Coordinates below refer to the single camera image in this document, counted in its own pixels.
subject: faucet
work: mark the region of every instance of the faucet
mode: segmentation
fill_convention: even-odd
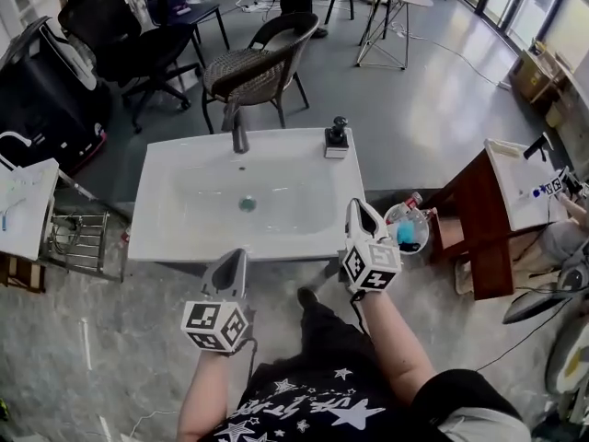
[[[245,154],[249,151],[248,135],[243,110],[237,103],[230,101],[225,105],[225,117],[221,131],[233,136],[233,152]]]
[[[30,139],[27,139],[26,137],[20,135],[19,133],[15,133],[14,131],[4,131],[0,134],[0,139],[6,136],[16,137],[16,139],[18,139],[18,141],[21,141],[26,147],[30,147],[31,145]],[[10,162],[6,157],[2,156],[1,154],[0,160],[4,162],[7,166],[9,166],[11,169],[17,169],[17,166],[15,166],[12,162]]]

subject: drain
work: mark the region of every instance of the drain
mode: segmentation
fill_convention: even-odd
[[[256,209],[256,205],[258,202],[254,200],[251,196],[246,196],[239,200],[239,209],[241,211],[245,211],[246,213],[251,213]]]

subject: blue object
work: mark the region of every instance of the blue object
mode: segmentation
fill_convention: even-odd
[[[402,221],[397,229],[398,244],[412,244],[415,242],[415,225],[411,221]]]

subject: white sink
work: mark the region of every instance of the white sink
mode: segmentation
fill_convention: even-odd
[[[210,262],[245,248],[252,260],[334,257],[358,160],[323,157],[323,128],[254,131],[235,154],[230,134],[151,144],[133,214],[129,258]]]

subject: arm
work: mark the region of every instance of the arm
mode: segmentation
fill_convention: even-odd
[[[178,442],[196,442],[227,417],[229,359],[202,352],[178,422]]]
[[[587,211],[569,199],[567,195],[564,193],[559,193],[559,202],[565,207],[569,215],[571,215],[574,220],[579,223],[579,226],[583,229],[587,229],[588,222],[587,222]]]
[[[361,303],[380,366],[399,400],[409,405],[435,375],[432,363],[387,293],[367,293]]]

